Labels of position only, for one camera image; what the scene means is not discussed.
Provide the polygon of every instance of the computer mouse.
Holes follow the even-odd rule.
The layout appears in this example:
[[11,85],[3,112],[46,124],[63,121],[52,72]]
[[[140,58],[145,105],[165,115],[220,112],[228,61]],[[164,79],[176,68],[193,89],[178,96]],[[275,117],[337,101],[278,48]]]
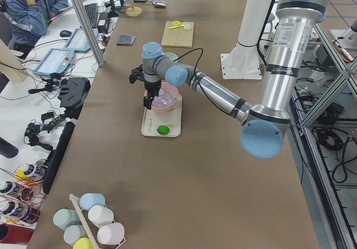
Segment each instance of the computer mouse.
[[69,31],[69,30],[62,30],[62,31],[60,32],[60,36],[61,36],[61,37],[69,37],[69,36],[71,36],[71,35],[72,35],[72,32]]

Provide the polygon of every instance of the man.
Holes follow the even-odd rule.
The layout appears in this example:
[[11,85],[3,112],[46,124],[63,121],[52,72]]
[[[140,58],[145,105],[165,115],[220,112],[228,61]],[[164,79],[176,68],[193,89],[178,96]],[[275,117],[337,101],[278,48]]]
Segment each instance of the man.
[[39,38],[46,35],[46,21],[68,7],[67,0],[6,0],[6,3],[12,18],[13,49],[23,52],[23,59]]

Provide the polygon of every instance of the white mug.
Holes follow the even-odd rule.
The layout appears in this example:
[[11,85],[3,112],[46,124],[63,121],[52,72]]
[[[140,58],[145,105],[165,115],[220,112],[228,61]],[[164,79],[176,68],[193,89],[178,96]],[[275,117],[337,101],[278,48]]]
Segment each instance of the white mug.
[[119,222],[103,226],[98,231],[97,239],[103,245],[118,245],[119,247],[125,243],[124,226]]
[[107,207],[95,205],[89,209],[88,219],[95,224],[96,227],[101,228],[113,222],[114,214],[113,211]]

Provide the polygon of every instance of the wooden cutting board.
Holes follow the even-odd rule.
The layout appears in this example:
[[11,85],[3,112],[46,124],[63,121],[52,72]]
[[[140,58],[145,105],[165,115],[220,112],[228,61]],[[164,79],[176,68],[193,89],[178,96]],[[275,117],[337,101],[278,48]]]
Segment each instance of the wooden cutting board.
[[173,21],[166,21],[165,29],[162,35],[161,46],[192,48],[192,43],[194,41],[194,23],[184,22],[191,25],[191,30],[185,31],[183,27],[170,30],[169,27],[172,26],[172,22]]

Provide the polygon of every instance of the brown tabletop surface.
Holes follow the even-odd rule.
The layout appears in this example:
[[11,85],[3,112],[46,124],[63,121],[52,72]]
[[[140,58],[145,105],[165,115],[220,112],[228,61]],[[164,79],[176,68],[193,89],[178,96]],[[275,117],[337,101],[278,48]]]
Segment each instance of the brown tabletop surface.
[[[119,18],[28,248],[69,248],[52,217],[73,209],[70,193],[105,196],[125,227],[124,249],[318,248],[287,140],[270,160],[248,155],[240,123],[187,85],[179,88],[181,134],[141,135],[143,83],[129,84],[128,76],[142,62],[142,46],[161,42],[166,21],[195,23],[202,72],[250,103],[262,85],[221,77],[220,54],[236,44],[245,0],[165,1],[167,9],[146,3],[141,16]],[[134,45],[116,46],[120,34],[137,36]],[[198,56],[181,62],[194,64]]]

